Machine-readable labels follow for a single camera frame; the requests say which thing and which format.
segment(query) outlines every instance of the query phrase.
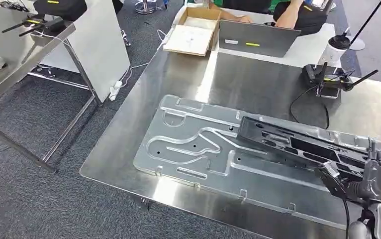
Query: yellow sticker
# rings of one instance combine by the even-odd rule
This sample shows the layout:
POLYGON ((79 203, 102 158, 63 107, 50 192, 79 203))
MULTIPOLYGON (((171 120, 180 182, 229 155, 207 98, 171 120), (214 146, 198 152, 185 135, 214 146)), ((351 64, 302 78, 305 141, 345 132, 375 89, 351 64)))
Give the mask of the yellow sticker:
POLYGON ((309 11, 312 11, 312 9, 308 6, 303 6, 304 8, 308 9, 309 11))
POLYGON ((260 46, 259 44, 256 44, 256 43, 250 43, 250 42, 246 42, 246 45, 247 45, 247 46, 260 46))
POLYGON ((27 20, 27 22, 35 23, 35 24, 40 24, 39 21, 34 21, 34 20, 27 20))

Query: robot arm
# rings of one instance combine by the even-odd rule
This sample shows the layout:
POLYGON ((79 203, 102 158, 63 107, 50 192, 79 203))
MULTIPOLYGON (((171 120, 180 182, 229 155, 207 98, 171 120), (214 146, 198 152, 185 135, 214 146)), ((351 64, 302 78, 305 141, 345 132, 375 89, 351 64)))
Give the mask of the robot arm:
POLYGON ((350 239, 381 239, 381 151, 375 151, 370 140, 370 150, 362 181, 341 178, 331 162, 315 170, 333 196, 363 207, 361 217, 348 230, 350 239))

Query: metal table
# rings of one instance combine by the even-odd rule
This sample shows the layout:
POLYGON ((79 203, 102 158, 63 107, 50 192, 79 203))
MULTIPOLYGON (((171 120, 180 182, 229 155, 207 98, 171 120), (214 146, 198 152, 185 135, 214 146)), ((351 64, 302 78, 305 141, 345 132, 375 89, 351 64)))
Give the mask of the metal table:
MULTIPOLYGON (((298 80, 300 68, 219 53, 216 66, 207 69, 209 57, 159 49, 80 173, 142 198, 266 237, 344 238, 343 230, 198 190, 134 168, 135 153, 166 94, 287 120, 288 106, 305 89, 298 80), (214 77, 204 77, 206 71, 213 71, 214 77)), ((301 98, 294 108, 299 112, 296 116, 306 124, 324 126, 325 113, 312 99, 312 96, 301 98), (308 107, 305 115, 299 107, 308 107)), ((366 80, 344 93, 340 101, 327 104, 330 129, 381 139, 381 82, 366 80)), ((343 205, 338 210, 344 211, 343 205)))
POLYGON ((66 130, 59 137, 54 146, 50 149, 50 151, 45 155, 43 159, 39 158, 31 151, 29 151, 24 146, 16 143, 14 140, 9 138, 3 132, 0 131, 0 140, 3 141, 10 147, 15 148, 28 159, 43 167, 49 172, 54 172, 55 169, 50 167, 47 164, 47 161, 59 147, 61 142, 73 128, 75 123, 79 120, 88 106, 92 103, 92 101, 96 101, 98 104, 101 102, 98 98, 95 97, 95 91, 83 69, 81 63, 76 57, 75 52, 70 46, 67 37, 75 31, 75 26, 72 22, 66 22, 66 28, 56 35, 60 40, 64 40, 66 49, 68 50, 72 60, 76 64, 78 70, 81 73, 83 80, 86 85, 77 84, 69 81, 61 81, 56 78, 51 77, 43 77, 40 74, 30 73, 30 71, 41 62, 41 60, 50 53, 58 44, 62 44, 59 39, 49 38, 49 37, 35 37, 26 35, 23 37, 19 37, 18 35, 27 29, 24 27, 17 28, 15 30, 2 33, 1 31, 9 28, 13 25, 16 25, 22 22, 27 17, 27 14, 24 12, 19 12, 15 10, 9 10, 0 7, 0 57, 2 57, 6 63, 7 67, 0 70, 0 96, 7 91, 10 87, 12 87, 15 83, 19 82, 23 77, 27 74, 32 74, 41 78, 45 78, 48 80, 56 81, 62 84, 67 84, 73 87, 78 87, 81 89, 85 89, 91 92, 91 97, 85 103, 80 112, 75 116, 72 122, 68 125, 66 130))

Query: laptop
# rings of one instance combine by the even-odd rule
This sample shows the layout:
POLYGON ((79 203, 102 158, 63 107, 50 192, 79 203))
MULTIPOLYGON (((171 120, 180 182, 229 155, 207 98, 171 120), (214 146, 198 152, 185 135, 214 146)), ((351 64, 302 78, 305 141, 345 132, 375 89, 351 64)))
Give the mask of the laptop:
POLYGON ((284 57, 300 30, 221 20, 220 48, 284 57))

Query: floor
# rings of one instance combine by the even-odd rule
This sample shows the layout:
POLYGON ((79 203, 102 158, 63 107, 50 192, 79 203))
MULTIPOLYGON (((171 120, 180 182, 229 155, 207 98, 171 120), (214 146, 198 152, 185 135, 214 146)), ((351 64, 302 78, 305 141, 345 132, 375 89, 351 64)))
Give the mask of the floor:
MULTIPOLYGON (((379 0, 344 0, 343 6, 351 32, 355 34, 377 6, 379 0)), ((361 71, 367 74, 375 69, 380 72, 373 79, 381 81, 381 7, 359 36, 366 48, 357 52, 361 71)))
MULTIPOLYGON (((148 62, 159 45, 156 30, 167 32, 182 0, 171 0, 167 11, 137 15, 126 0, 118 15, 132 43, 132 66, 148 62)), ((344 9, 329 18, 345 29, 344 9)), ((358 68, 347 53, 345 67, 358 68)), ((92 105, 50 160, 59 172, 49 175, 0 142, 0 238, 261 238, 177 209, 155 204, 137 207, 124 192, 88 180, 79 168, 131 90, 143 68, 133 72, 116 101, 92 105)), ((60 78, 79 81, 60 71, 60 78)), ((54 82, 26 77, 0 100, 0 130, 39 156, 50 149, 89 93, 54 82)))

